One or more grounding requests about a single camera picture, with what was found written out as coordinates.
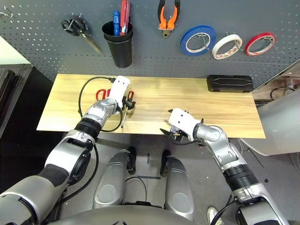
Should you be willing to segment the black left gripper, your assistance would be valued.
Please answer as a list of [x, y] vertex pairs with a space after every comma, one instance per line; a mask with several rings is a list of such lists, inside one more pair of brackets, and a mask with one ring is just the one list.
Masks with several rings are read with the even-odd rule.
[[133, 101], [133, 96], [134, 94], [128, 94], [127, 97], [123, 97], [122, 103], [123, 103], [123, 107], [122, 110], [125, 109], [125, 107], [127, 107], [129, 110], [132, 110], [135, 107], [135, 101]]

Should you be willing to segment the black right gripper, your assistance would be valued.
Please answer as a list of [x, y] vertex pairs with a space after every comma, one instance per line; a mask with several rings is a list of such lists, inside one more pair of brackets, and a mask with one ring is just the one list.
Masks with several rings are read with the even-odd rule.
[[161, 128], [160, 131], [164, 135], [168, 136], [170, 140], [175, 141], [175, 142], [181, 143], [184, 138], [188, 137], [186, 133], [184, 133], [182, 130], [175, 128], [175, 127], [172, 127], [170, 129], [170, 131], [167, 131], [167, 130]]

